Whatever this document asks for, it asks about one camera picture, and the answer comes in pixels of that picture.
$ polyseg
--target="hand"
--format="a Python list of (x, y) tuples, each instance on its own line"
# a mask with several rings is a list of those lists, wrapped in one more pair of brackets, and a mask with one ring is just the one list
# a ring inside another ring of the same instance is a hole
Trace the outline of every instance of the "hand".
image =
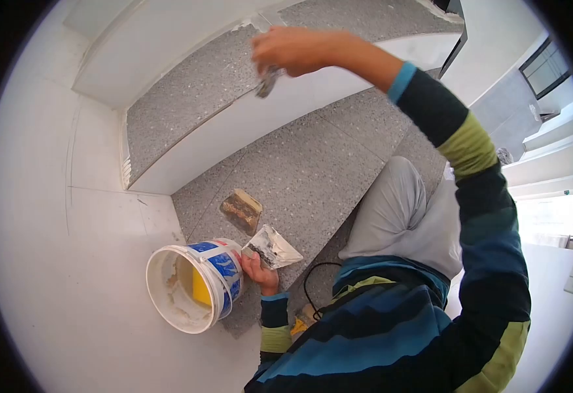
[(278, 272), (270, 271), (269, 269), (262, 267), (260, 264), (260, 256), (257, 252), (254, 252), (254, 256), (252, 258), (243, 254), (241, 265), (249, 278), (258, 283), (260, 286), (260, 293), (263, 296), (273, 296), (279, 292)]
[(342, 30), (272, 26), (268, 33), (252, 38), (252, 60), (259, 75), (264, 74), (267, 67), (276, 65), (284, 68), (288, 75), (298, 77), (332, 66), (332, 53), (355, 38)]

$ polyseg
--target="window frame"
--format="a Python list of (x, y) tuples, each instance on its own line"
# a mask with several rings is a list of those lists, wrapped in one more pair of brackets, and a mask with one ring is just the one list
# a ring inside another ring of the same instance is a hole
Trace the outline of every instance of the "window frame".
[(551, 83), (548, 85), (548, 87), (546, 87), (545, 89), (543, 89), (540, 92), (536, 92), (535, 89), (533, 88), (533, 86), (531, 85), (531, 83), (528, 81), (528, 78), (526, 77), (524, 70), (526, 70), (526, 68), (528, 68), (528, 66), (531, 65), (531, 63), (537, 59), (540, 54), (542, 54), (542, 52), (544, 51), (544, 49), (548, 48), (548, 46), (550, 45), (550, 43), (552, 42), (552, 40), (550, 39), (550, 37), (548, 37), (541, 45), (540, 47), (531, 55), (531, 57), (528, 58), (528, 60), (526, 60), (526, 62), (524, 62), (520, 67), (519, 67), (519, 71), (522, 74), (522, 76), (524, 77), (524, 80), (526, 81), (526, 83), (528, 84), (528, 87), (531, 88), (531, 91), (535, 94), (535, 98), (536, 99), (540, 99), (543, 96), (546, 96), (548, 93), (550, 93), (552, 90), (554, 90), (557, 86), (559, 86), (561, 83), (563, 83), (566, 79), (568, 79), (571, 75), (570, 70), (568, 69), (565, 74), (561, 75), (560, 77), (557, 78), (557, 80), (555, 80), (555, 82)]

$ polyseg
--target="man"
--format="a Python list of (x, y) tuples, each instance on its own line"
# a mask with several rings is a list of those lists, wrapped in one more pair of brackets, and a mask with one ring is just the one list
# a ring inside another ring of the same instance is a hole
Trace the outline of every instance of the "man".
[[(485, 130), (438, 81), (345, 31), (272, 28), (252, 45), (260, 74), (335, 65), (386, 93), (454, 168), (458, 205), (447, 182), (427, 204), (415, 168), (393, 157), (339, 254), (332, 303), (292, 344), (277, 273), (244, 258), (262, 292), (260, 366), (245, 391), (502, 390), (526, 342), (531, 300), (516, 207)], [(443, 308), (460, 259), (463, 309), (451, 321)]]

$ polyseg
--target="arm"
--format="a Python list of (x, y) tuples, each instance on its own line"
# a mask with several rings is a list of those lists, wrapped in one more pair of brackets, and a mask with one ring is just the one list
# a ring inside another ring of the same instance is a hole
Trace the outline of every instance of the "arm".
[(252, 42), (261, 71), (292, 76), (343, 67), (385, 92), (455, 170), (463, 266), (461, 315), (428, 354), (450, 389), (499, 391), (512, 377), (529, 329), (530, 294), (515, 204), (488, 134), (448, 89), (415, 66), (345, 32), (274, 28)]
[(278, 273), (260, 265), (260, 256), (254, 252), (249, 258), (244, 253), (241, 265), (245, 273), (260, 286), (260, 365), (254, 379), (271, 366), (291, 346), (288, 326), (288, 292), (278, 293)]

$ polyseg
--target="long sleeve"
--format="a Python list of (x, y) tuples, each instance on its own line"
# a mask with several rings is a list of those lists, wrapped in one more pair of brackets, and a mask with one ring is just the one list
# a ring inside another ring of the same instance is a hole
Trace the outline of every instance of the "long sleeve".
[(387, 95), (450, 161), (458, 186), (463, 309), (431, 345), (452, 356), (451, 388), (500, 391), (526, 343), (531, 298), (516, 206), (494, 145), (446, 87), (410, 63)]
[(288, 326), (288, 292), (274, 296), (262, 296), (260, 322), (260, 365), (256, 374), (261, 373), (279, 359), (291, 346), (291, 333)]

